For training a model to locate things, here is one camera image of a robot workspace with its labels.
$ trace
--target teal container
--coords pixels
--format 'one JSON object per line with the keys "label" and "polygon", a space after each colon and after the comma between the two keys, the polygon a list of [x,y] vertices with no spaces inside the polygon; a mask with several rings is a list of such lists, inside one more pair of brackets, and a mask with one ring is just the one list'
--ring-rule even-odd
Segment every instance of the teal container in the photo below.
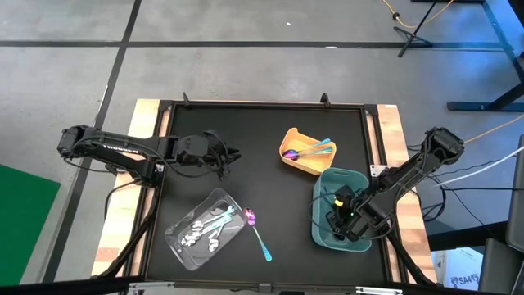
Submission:
{"label": "teal container", "polygon": [[[314,185],[313,198],[325,193],[334,193],[344,185],[348,185],[354,192],[364,190],[368,187],[369,181],[362,173],[352,170],[338,168],[326,169],[317,183]],[[325,229],[330,229],[326,214],[332,209],[335,195],[328,195],[326,198],[320,197],[313,202],[313,220]],[[371,247],[370,240],[360,239],[351,242],[345,238],[343,241],[335,238],[332,233],[320,229],[317,225],[311,224],[311,235],[313,240],[320,246],[328,247],[333,250],[347,252],[365,252]]]}

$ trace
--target table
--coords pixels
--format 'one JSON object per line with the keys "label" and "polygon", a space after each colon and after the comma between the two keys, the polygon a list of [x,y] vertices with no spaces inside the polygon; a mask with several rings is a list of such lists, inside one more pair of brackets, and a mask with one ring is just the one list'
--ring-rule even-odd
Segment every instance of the table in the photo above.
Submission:
{"label": "table", "polygon": [[[129,135],[139,138],[150,137],[155,131],[160,135],[166,135],[169,120],[169,112],[163,111],[165,104],[160,100],[139,99],[137,101],[133,119],[129,128]],[[378,142],[382,141],[384,146],[387,165],[398,166],[407,160],[408,153],[405,146],[404,134],[400,124],[400,115],[396,106],[376,105],[375,110],[378,120],[374,120],[371,115],[366,116],[370,143],[372,146],[373,159],[379,158]],[[375,129],[381,130],[381,137],[377,138]],[[118,175],[115,186],[129,182],[128,175]],[[113,194],[109,210],[102,230],[102,237],[99,243],[97,256],[93,266],[93,275],[97,275],[109,266],[111,261],[118,255],[120,250],[128,242],[133,225],[137,223],[137,211],[147,212],[150,200],[155,189],[149,188],[145,191],[145,206],[138,207],[141,189],[138,186],[129,186]],[[427,235],[422,220],[422,213],[418,204],[418,199],[413,193],[406,194],[398,205],[400,235],[406,250],[423,270],[424,274],[436,281],[435,271],[431,262],[431,253],[427,243]],[[123,270],[129,274],[138,274],[142,263],[142,252],[144,251],[144,238],[138,244],[134,253],[132,265],[127,265]],[[394,249],[389,245],[389,260],[391,264],[392,279],[400,281],[400,268],[398,267]]]}

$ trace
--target concrete floor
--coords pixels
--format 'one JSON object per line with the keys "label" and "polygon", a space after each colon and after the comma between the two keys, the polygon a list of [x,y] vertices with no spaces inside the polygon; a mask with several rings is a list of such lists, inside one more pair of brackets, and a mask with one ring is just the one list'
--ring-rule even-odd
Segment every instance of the concrete floor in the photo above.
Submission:
{"label": "concrete floor", "polygon": [[[426,3],[390,0],[414,24]],[[489,0],[508,41],[524,50],[522,27],[506,0]],[[132,0],[4,0],[0,40],[121,40]],[[398,42],[380,0],[143,1],[132,41],[259,40]],[[498,42],[482,6],[453,4],[419,35],[437,42]],[[60,130],[90,125],[117,48],[0,48],[2,164],[59,181],[59,196],[29,262],[24,283],[39,281],[63,214],[75,169],[56,154]],[[399,106],[408,144],[441,125],[471,138],[517,114],[451,113],[450,100],[491,101],[519,81],[503,52],[366,48],[128,48],[103,129],[126,133],[137,98],[333,102]],[[455,170],[497,159],[517,146],[524,121],[468,144]],[[513,159],[458,186],[509,186]],[[103,202],[114,177],[90,173],[56,276],[89,277],[102,231]],[[424,206],[440,201],[430,182],[418,186]],[[509,193],[459,192],[483,222],[505,220]],[[453,197],[440,222],[477,226]]]}

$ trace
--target black tabletop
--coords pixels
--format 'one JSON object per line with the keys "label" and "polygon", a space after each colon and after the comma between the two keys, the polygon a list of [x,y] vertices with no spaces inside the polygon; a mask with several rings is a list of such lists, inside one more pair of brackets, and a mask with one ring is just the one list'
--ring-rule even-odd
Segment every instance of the black tabletop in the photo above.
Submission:
{"label": "black tabletop", "polygon": [[[235,108],[178,108],[172,134],[217,130],[242,158],[231,165],[223,183],[216,175],[185,179],[168,173],[151,243],[146,277],[175,282],[231,284],[374,285],[384,284],[382,243],[364,253],[320,247],[311,238],[309,203],[317,176],[282,163],[278,148],[286,132],[297,127],[310,137],[337,144],[332,166],[369,175],[361,111]],[[164,239],[165,230],[221,187],[241,207],[250,207],[256,226],[273,255],[266,262],[254,231],[244,228],[230,243],[195,271],[186,270]]]}

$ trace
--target transparent tray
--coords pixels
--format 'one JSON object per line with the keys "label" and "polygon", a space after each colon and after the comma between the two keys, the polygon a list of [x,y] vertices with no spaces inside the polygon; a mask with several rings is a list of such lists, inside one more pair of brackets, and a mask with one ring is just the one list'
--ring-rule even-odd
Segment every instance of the transparent tray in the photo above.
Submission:
{"label": "transparent tray", "polygon": [[200,205],[165,231],[165,241],[188,270],[196,270],[244,228],[246,216],[233,198],[216,188]]}

